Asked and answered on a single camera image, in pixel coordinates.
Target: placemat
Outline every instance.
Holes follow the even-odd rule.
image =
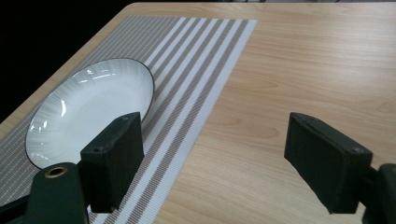
[[[142,123],[145,159],[112,214],[91,223],[151,223],[254,29],[254,20],[128,17],[69,76],[110,58],[144,63],[155,79],[153,105]],[[29,194],[38,172],[25,135],[39,104],[0,142],[0,205]]]

